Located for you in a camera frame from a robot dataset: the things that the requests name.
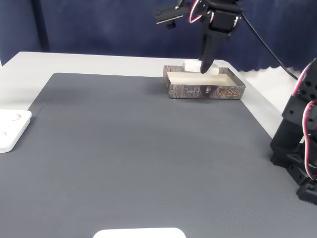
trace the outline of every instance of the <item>navy fabric backdrop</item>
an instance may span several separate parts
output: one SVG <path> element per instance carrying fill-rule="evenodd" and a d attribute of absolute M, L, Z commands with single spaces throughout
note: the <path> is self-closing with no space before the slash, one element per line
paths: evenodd
<path fill-rule="evenodd" d="M 0 0 L 0 60 L 20 51 L 41 51 L 30 0 Z"/>
<path fill-rule="evenodd" d="M 52 52 L 165 58 L 198 57 L 201 43 L 199 22 L 189 24 L 186 16 L 177 20 L 177 28 L 174 30 L 167 30 L 163 24 L 155 24 L 154 9 L 175 4 L 176 0 L 38 1 L 42 5 L 49 48 Z M 317 1 L 246 0 L 241 5 L 249 21 L 287 67 L 302 70 L 315 57 Z M 16 16 L 8 17 L 15 21 Z M 0 43 L 0 47 L 2 52 L 4 45 Z M 244 71 L 278 66 L 243 20 L 232 37 L 224 42 L 217 58 L 230 62 L 237 70 Z"/>

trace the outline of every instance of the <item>white object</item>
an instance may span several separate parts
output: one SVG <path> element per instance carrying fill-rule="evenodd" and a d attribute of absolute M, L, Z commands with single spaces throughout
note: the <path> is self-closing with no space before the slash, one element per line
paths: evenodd
<path fill-rule="evenodd" d="M 31 116 L 30 111 L 0 110 L 0 153 L 14 148 Z"/>
<path fill-rule="evenodd" d="M 202 62 L 196 59 L 187 59 L 183 62 L 184 71 L 186 72 L 195 72 L 200 73 L 200 67 L 202 65 Z M 211 65 L 211 67 L 208 69 L 208 71 L 205 74 L 210 75 L 217 75 L 219 74 L 219 67 L 215 63 Z"/>
<path fill-rule="evenodd" d="M 186 238 L 178 228 L 103 230 L 94 238 Z"/>
<path fill-rule="evenodd" d="M 57 72 L 162 77 L 164 65 L 181 66 L 184 60 L 20 52 L 0 70 L 0 109 L 28 110 L 50 77 Z M 270 78 L 261 80 L 265 84 L 262 83 L 258 91 L 229 63 L 223 60 L 215 60 L 214 63 L 218 67 L 229 68 L 246 85 L 241 101 L 273 137 L 282 120 L 281 111 L 274 105 L 280 100 L 288 100 L 296 80 L 291 79 L 291 87 L 277 85 L 280 79 L 273 73 Z M 271 102 L 263 96 L 263 90 L 268 88 L 279 91 Z"/>
<path fill-rule="evenodd" d="M 191 72 L 167 72 L 171 84 L 236 86 L 226 74 L 208 75 Z"/>

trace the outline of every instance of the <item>gray mat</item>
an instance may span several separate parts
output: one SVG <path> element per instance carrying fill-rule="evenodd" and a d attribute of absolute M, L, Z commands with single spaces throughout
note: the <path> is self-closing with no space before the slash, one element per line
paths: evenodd
<path fill-rule="evenodd" d="M 317 207 L 270 163 L 270 137 L 241 101 L 169 99 L 161 78 L 55 74 L 30 110 L 0 157 L 1 238 L 316 237 Z"/>

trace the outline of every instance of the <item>cardboard box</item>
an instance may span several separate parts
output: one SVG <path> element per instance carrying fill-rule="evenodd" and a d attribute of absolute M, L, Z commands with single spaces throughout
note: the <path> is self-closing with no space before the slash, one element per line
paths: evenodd
<path fill-rule="evenodd" d="M 171 83 L 168 75 L 169 72 L 189 73 L 192 82 L 195 82 L 193 77 L 197 77 L 197 82 L 204 82 L 203 85 L 193 85 L 186 79 L 185 74 L 180 74 L 185 77 L 185 84 Z M 199 99 L 241 99 L 245 90 L 245 85 L 234 75 L 228 68 L 219 68 L 219 75 L 204 75 L 199 73 L 185 72 L 182 66 L 164 66 L 163 80 L 167 87 L 167 94 L 170 98 L 199 98 Z"/>

